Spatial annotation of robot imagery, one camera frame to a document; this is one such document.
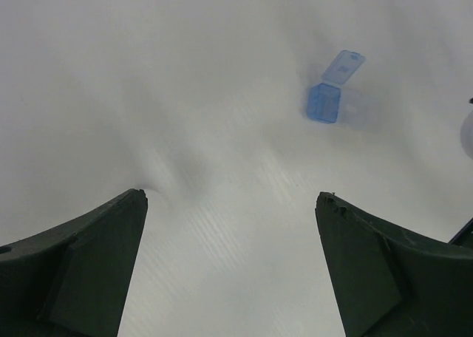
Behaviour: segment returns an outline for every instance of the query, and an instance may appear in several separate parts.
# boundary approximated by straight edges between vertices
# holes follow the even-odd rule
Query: gray round object
[[[473,112],[466,117],[461,126],[460,141],[465,153],[473,160]]]

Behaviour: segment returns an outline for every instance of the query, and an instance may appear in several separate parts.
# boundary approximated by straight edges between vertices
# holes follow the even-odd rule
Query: black object
[[[0,248],[1,337],[115,337],[148,210],[129,190]]]
[[[473,336],[472,222],[447,244],[330,193],[316,216],[348,337]]]

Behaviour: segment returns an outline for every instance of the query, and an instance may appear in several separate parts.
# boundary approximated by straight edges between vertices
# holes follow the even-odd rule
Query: open lid
[[[322,79],[332,84],[342,85],[364,63],[365,57],[357,52],[344,50],[338,54],[322,75]]]

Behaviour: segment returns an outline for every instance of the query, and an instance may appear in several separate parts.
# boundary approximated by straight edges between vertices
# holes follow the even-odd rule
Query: small blue container
[[[322,75],[322,82],[309,91],[306,113],[311,120],[333,124],[338,119],[342,84],[364,63],[365,57],[342,51]]]

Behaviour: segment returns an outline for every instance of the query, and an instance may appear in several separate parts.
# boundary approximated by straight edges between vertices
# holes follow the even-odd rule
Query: white surface
[[[120,336],[342,336],[320,191],[448,240],[471,0],[0,0],[0,245],[130,187],[150,210]],[[382,127],[304,118],[340,50]]]

